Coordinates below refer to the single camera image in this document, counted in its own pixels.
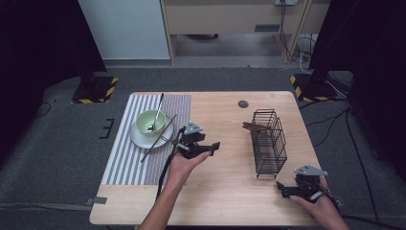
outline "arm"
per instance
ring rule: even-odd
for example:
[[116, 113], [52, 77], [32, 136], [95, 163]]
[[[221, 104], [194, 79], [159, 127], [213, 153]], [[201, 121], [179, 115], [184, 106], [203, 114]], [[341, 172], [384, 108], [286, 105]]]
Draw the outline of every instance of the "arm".
[[182, 190], [183, 184], [192, 173], [192, 170], [198, 164], [205, 161], [209, 155], [209, 152], [204, 152], [190, 160], [183, 157], [180, 153], [176, 153], [173, 156], [169, 165], [167, 183], [147, 217], [138, 228], [139, 230], [159, 230], [167, 227], [170, 214], [175, 205], [176, 198]]
[[[320, 176], [320, 185], [323, 188], [327, 188], [327, 183], [323, 176]], [[327, 196], [320, 196], [314, 204], [295, 195], [291, 195], [290, 199], [306, 209], [327, 230], [349, 230], [349, 227]]]

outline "black and white striped mat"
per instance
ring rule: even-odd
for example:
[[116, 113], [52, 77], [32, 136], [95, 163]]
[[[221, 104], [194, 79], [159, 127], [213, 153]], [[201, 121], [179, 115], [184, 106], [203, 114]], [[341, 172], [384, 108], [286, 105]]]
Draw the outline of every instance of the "black and white striped mat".
[[[157, 185], [161, 171], [172, 150], [170, 143], [154, 149], [146, 160], [141, 159], [147, 149], [134, 145], [130, 138], [131, 126], [141, 112], [157, 109], [161, 94], [131, 95], [125, 107], [124, 116], [114, 141], [101, 184], [105, 185]], [[165, 95], [162, 111], [172, 118], [174, 137], [179, 128], [185, 126], [191, 117], [191, 95]]]

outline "wire rack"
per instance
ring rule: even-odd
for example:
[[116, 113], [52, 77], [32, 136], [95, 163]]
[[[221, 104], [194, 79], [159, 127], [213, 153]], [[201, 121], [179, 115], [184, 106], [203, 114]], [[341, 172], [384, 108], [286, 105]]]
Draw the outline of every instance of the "wire rack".
[[287, 160], [281, 120], [274, 109], [257, 109], [252, 124], [261, 126], [251, 130], [257, 178], [261, 174], [276, 176]]

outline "white wall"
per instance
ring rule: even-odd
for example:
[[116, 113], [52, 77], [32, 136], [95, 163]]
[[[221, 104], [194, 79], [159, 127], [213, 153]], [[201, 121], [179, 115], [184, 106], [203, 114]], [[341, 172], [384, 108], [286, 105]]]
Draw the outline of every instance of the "white wall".
[[79, 0], [103, 59], [169, 59], [159, 0]]

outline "cabinet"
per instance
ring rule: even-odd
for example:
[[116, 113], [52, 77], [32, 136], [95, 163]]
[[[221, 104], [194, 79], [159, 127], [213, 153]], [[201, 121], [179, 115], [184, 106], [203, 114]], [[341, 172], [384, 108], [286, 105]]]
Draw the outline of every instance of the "cabinet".
[[159, 1], [79, 0], [101, 56], [169, 59]]
[[161, 0], [169, 53], [175, 61], [179, 35], [275, 33], [281, 55], [288, 62], [300, 34], [317, 34], [327, 13], [328, 0], [299, 0], [284, 9], [282, 45], [282, 6], [269, 0]]

